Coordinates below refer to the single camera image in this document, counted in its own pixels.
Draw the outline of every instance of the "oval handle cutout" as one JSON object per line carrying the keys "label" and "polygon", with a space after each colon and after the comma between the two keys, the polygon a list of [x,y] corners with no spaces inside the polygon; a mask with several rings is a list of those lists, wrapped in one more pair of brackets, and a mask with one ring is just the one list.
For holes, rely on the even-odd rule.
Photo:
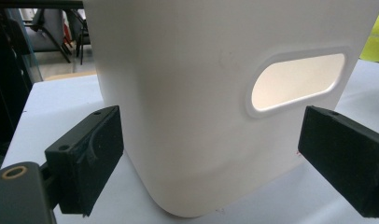
{"label": "oval handle cutout", "polygon": [[344,68],[342,53],[273,63],[259,76],[251,101],[257,111],[326,92]]}

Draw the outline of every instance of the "gray floor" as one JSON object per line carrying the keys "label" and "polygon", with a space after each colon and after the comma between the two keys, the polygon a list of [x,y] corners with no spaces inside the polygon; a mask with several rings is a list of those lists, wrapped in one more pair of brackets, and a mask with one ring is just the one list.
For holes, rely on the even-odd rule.
{"label": "gray floor", "polygon": [[80,64],[79,56],[76,57],[75,43],[73,43],[72,46],[73,47],[70,48],[72,55],[68,55],[71,63],[68,63],[59,51],[35,53],[38,68],[44,80],[56,75],[83,73],[95,70],[91,45],[84,46],[82,65]]}

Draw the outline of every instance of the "chair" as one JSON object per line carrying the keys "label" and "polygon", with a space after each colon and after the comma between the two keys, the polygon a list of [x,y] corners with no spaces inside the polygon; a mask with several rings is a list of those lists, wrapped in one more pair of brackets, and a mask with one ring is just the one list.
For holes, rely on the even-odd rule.
{"label": "chair", "polygon": [[81,53],[81,64],[84,55],[84,45],[91,43],[91,38],[88,33],[88,24],[81,15],[74,9],[66,10],[68,22],[73,36],[76,39],[76,54],[77,57]]}
{"label": "chair", "polygon": [[25,24],[34,52],[60,51],[68,63],[70,50],[64,44],[63,12],[60,9],[39,9],[32,24]]}

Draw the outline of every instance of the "white bin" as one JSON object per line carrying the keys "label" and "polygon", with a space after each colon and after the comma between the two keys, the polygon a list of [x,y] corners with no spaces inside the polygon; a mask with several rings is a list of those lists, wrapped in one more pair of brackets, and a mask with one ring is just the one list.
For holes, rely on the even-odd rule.
{"label": "white bin", "polygon": [[197,217],[303,161],[306,105],[333,109],[379,0],[85,0],[106,105],[163,209]]}

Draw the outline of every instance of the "white table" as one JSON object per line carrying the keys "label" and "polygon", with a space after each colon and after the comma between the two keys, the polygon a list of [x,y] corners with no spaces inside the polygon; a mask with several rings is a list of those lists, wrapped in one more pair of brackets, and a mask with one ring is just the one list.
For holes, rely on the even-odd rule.
{"label": "white table", "polygon": [[[20,161],[44,163],[44,150],[104,107],[97,76],[34,85],[3,167]],[[379,132],[379,64],[358,61],[336,108]],[[238,201],[209,215],[174,217],[147,194],[126,153],[105,185],[90,217],[62,215],[63,223],[379,223],[361,217],[306,161]]]}

